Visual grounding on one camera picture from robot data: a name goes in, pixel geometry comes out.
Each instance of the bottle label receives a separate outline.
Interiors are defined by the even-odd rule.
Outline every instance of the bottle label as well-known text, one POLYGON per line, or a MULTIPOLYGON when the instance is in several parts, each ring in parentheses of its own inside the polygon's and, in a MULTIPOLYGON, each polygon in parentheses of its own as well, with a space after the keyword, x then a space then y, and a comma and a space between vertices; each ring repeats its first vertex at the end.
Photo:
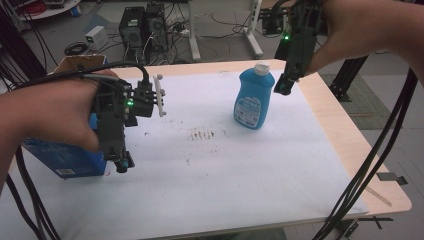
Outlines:
POLYGON ((261 101, 257 98, 240 98, 237 101, 234 115, 242 124, 249 127, 256 127, 261 113, 261 101))

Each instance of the blue bottle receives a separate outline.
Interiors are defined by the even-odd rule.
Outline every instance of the blue bottle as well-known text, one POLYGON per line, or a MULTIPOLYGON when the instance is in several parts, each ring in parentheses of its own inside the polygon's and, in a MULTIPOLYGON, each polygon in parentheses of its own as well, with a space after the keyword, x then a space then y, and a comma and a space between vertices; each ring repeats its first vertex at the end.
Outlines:
POLYGON ((268 62, 260 61, 240 74, 241 87, 234 104, 234 118, 250 129, 258 129, 265 122, 275 83, 269 66, 268 62))

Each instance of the blue box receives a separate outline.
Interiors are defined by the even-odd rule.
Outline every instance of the blue box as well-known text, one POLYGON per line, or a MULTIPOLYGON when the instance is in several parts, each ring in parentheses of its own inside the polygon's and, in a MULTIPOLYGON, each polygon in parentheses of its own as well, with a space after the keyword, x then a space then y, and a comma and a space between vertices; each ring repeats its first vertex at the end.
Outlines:
MULTIPOLYGON (((90 68, 104 63, 106 57, 102 55, 66 57, 54 73, 77 70, 81 65, 90 68)), ((95 114, 91 115, 89 124, 92 129, 97 128, 95 114)), ((77 146, 39 139, 27 139, 22 146, 61 178, 101 176, 106 169, 102 152, 92 153, 77 146)))

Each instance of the white table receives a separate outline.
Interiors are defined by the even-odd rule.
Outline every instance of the white table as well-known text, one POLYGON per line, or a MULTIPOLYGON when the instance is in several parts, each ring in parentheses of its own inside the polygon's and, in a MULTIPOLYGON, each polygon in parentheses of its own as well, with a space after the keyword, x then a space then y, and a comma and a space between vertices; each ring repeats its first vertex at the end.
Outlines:
MULTIPOLYGON (((275 74, 284 69, 282 61, 270 62, 278 70, 275 74)), ((26 155, 62 238, 179 238, 322 221, 346 184, 343 167, 353 175, 370 147, 317 74, 302 79, 292 96, 273 94, 260 131, 238 125, 231 115, 230 102, 238 90, 232 72, 253 65, 246 61, 149 67, 149 73, 165 76, 168 115, 139 119, 138 128, 126 130, 127 148, 136 161, 126 174, 63 181, 26 155), (304 100, 295 97, 300 91, 304 100), (316 117, 316 122, 282 128, 296 120, 295 115, 305 122, 316 117), (302 136, 305 131, 310 133, 307 138, 302 136), (322 141, 320 131, 327 140, 322 141), (321 144, 322 152, 315 144, 321 144), (299 146, 307 148, 299 151, 299 146), (322 163, 331 165, 330 177, 318 171, 322 163), (319 189, 325 194, 314 192, 319 189)), ((141 76, 135 69, 114 71, 124 78, 141 76)), ((23 198, 30 204, 27 196, 23 198)), ((397 183, 378 179, 362 200, 365 205, 359 203, 348 217, 411 208, 397 183)), ((1 239, 33 236, 5 190, 0 221, 1 239)))

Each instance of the white bottle cap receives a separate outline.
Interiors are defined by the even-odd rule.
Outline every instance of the white bottle cap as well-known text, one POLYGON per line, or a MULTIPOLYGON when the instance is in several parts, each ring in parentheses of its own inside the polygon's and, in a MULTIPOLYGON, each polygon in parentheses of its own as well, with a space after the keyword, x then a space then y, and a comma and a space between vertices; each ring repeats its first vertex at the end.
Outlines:
POLYGON ((269 66, 270 65, 271 64, 269 64, 269 62, 267 62, 267 61, 260 61, 260 62, 256 63, 254 71, 259 76, 265 76, 269 73, 269 66))

